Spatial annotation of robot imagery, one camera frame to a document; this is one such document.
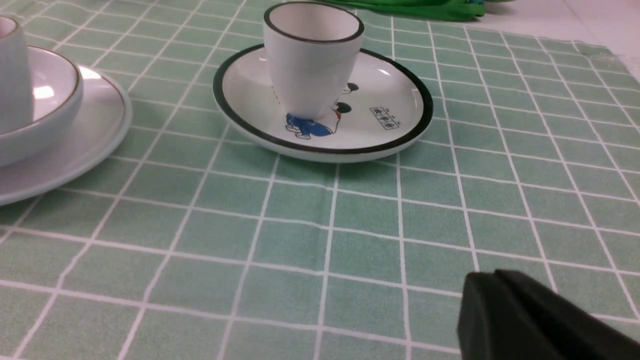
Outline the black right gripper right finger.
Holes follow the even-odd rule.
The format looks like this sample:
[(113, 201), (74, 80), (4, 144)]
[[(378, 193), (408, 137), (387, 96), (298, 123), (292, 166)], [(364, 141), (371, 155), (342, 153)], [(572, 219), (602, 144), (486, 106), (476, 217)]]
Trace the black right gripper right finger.
[(639, 343), (541, 282), (514, 269), (494, 274), (514, 292), (548, 342), (567, 360), (638, 360)]

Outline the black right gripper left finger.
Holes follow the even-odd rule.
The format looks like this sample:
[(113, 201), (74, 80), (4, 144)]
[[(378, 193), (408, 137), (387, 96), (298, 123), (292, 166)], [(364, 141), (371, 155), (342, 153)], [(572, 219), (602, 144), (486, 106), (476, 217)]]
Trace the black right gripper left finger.
[(464, 281), (457, 336), (464, 360), (543, 360), (541, 333), (497, 275), (471, 272)]

